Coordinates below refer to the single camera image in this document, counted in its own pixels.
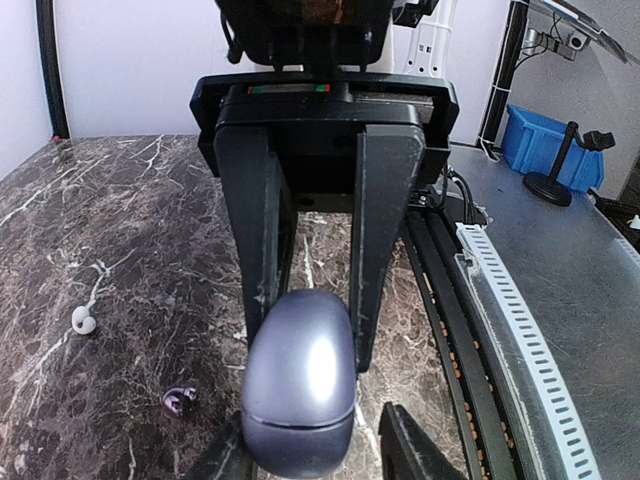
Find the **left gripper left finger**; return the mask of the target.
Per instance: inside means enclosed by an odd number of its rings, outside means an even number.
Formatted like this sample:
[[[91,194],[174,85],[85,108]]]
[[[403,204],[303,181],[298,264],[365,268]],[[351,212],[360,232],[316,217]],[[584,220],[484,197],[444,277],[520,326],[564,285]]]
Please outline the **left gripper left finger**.
[[[198,479],[256,479],[254,463],[242,434],[241,415],[233,414],[198,460]]]

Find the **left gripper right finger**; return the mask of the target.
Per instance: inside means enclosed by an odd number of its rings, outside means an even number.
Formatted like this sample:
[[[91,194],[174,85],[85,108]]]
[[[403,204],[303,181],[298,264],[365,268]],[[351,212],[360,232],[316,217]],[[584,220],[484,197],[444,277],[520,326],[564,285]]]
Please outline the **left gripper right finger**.
[[[378,433],[385,480],[465,478],[402,405],[384,404]]]

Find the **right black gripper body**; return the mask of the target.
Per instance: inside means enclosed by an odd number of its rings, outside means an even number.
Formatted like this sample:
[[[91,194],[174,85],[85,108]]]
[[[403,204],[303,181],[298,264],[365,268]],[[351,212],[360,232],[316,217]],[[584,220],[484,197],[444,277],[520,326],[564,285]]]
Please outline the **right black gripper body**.
[[[247,198],[268,182],[268,164],[305,210],[346,210],[355,189],[359,140],[370,127],[410,127],[424,140],[414,187],[434,184],[459,114],[440,78],[339,72],[214,75],[190,100],[198,147],[214,176]]]

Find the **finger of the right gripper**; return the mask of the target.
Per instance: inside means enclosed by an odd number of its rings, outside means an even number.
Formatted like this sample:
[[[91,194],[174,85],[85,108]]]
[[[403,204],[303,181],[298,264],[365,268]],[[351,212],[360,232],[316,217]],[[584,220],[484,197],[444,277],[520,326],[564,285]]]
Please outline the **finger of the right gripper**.
[[[215,137],[223,193],[242,275],[247,342],[288,288],[295,207],[269,130],[224,127]]]
[[[424,150],[415,126],[368,125],[358,135],[349,308],[359,373],[371,364],[386,272]]]

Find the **purple earbud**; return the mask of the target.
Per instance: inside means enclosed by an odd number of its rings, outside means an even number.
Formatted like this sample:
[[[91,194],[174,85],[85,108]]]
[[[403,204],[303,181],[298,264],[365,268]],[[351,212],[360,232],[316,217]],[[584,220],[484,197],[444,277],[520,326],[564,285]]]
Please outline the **purple earbud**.
[[[194,387],[172,387],[162,398],[163,406],[173,415],[181,417],[189,413],[198,400],[198,391]]]

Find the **purple blue charging case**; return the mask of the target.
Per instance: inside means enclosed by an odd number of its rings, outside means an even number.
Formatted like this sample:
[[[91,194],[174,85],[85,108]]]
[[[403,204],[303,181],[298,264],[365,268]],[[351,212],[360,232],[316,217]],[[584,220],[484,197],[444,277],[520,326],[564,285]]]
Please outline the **purple blue charging case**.
[[[288,479],[334,472],[351,441],[357,399],[349,312],[327,291],[281,297],[249,350],[242,431],[254,461]]]

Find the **blue plastic storage bin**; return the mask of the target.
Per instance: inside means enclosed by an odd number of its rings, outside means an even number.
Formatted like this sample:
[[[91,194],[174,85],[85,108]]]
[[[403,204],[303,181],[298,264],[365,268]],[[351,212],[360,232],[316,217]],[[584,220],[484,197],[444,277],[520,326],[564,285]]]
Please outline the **blue plastic storage bin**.
[[[501,143],[506,162],[522,174],[550,174],[567,124],[514,105],[507,106],[507,113]],[[601,187],[604,173],[603,153],[586,150],[573,141],[557,181],[585,193]]]

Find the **black desk microphone stand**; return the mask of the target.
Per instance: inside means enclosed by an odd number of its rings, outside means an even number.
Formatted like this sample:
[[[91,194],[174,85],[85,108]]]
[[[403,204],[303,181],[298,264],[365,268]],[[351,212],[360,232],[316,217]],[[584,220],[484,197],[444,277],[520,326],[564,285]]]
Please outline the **black desk microphone stand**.
[[[573,143],[582,152],[569,184],[559,181]],[[587,192],[592,187],[599,187],[603,180],[602,152],[616,145],[612,132],[602,133],[597,130],[579,133],[579,125],[569,121],[566,125],[563,140],[548,174],[528,172],[523,178],[524,186],[543,201],[568,207],[572,201],[572,191]]]

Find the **white clip-on earbud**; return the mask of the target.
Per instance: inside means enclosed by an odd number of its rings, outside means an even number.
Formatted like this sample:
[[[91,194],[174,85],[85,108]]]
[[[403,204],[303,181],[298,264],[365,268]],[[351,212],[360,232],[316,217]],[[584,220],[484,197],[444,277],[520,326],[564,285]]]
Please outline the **white clip-on earbud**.
[[[79,335],[89,335],[96,329],[96,320],[91,316],[89,308],[78,306],[71,315],[71,326]]]

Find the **black front table rail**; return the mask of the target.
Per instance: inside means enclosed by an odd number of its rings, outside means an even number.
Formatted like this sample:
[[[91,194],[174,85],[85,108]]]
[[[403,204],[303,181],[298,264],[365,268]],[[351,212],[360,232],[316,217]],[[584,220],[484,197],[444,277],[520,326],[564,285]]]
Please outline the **black front table rail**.
[[[448,384],[471,479],[539,479],[524,428],[457,261],[443,213],[411,208],[401,229]]]

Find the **right black frame post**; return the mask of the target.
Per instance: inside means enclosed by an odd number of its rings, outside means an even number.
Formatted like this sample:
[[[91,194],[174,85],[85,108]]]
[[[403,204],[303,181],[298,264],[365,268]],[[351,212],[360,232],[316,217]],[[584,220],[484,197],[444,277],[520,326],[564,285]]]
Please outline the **right black frame post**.
[[[52,140],[67,140],[70,138],[70,131],[59,68],[54,2],[52,0],[36,0],[35,7],[40,61],[52,128]]]

